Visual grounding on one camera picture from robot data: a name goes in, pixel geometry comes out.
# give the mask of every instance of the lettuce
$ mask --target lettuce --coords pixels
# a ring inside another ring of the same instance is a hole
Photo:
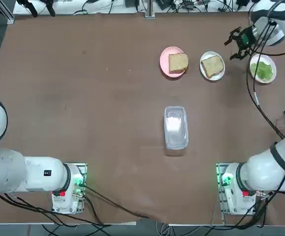
[[[251,64],[251,72],[254,75],[256,71],[257,63]],[[258,68],[257,68],[257,76],[261,80],[270,80],[274,74],[272,73],[272,66],[266,65],[264,62],[259,62]]]

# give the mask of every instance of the brown tabletop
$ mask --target brown tabletop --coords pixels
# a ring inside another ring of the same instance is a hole
[[[223,44],[239,25],[248,25],[246,13],[17,18],[0,51],[0,101],[9,115],[0,147],[87,162],[88,184],[123,206],[161,222],[209,224],[218,191],[216,163],[246,161],[279,140],[248,96],[247,60],[229,61],[237,46]],[[180,47],[190,60],[177,81],[159,69],[167,46]],[[285,52],[285,42],[269,50]],[[225,61],[217,83],[200,74],[206,51]],[[275,121],[285,110],[285,56],[273,60],[275,81],[256,90]],[[183,156],[165,151],[163,111],[174,105],[187,112]],[[49,193],[21,196],[50,208]],[[103,222],[136,219],[92,199]],[[79,216],[93,220],[88,209]],[[0,200],[0,223],[47,221]],[[214,223],[222,223],[219,206]],[[285,197],[270,205],[267,224],[285,225]]]

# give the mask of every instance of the white plate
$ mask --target white plate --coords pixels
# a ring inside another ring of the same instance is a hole
[[[250,62],[250,73],[252,75],[252,77],[254,77],[254,74],[252,73],[251,71],[251,65],[253,63],[257,63],[258,62],[258,58],[259,58],[259,54],[256,54],[252,57],[251,59],[251,62]],[[274,61],[269,57],[269,56],[266,56],[266,55],[261,55],[260,56],[260,60],[259,62],[264,62],[266,65],[271,65],[272,66],[272,73],[273,73],[273,76],[271,77],[270,80],[262,80],[258,77],[258,75],[256,75],[255,79],[262,83],[262,84],[268,84],[268,83],[271,83],[273,82],[273,80],[275,79],[276,75],[277,75],[277,68],[276,68],[276,65],[274,63]]]
[[[218,75],[214,75],[212,76],[211,78],[208,78],[208,76],[206,75],[206,72],[201,64],[201,62],[205,59],[208,59],[208,58],[211,58],[211,57],[214,57],[214,56],[218,56],[219,58],[221,58],[222,60],[222,63],[223,63],[223,71],[218,74]],[[224,72],[225,72],[225,63],[224,63],[224,60],[223,58],[216,52],[206,52],[204,55],[201,56],[200,58],[200,62],[199,62],[199,66],[200,66],[200,71],[201,71],[201,74],[207,79],[207,80],[211,80],[211,81],[217,81],[219,79],[222,78],[222,76],[224,75]]]

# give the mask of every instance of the plastic container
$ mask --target plastic container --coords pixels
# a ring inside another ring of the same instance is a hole
[[[164,134],[167,149],[180,150],[187,147],[187,117],[183,107],[175,106],[165,108]]]

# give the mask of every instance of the bread slice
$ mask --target bread slice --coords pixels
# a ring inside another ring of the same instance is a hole
[[[188,57],[185,53],[168,55],[169,73],[182,73],[188,67]]]
[[[223,62],[222,59],[218,56],[213,56],[202,60],[201,64],[208,78],[211,78],[214,75],[218,75],[223,71]]]

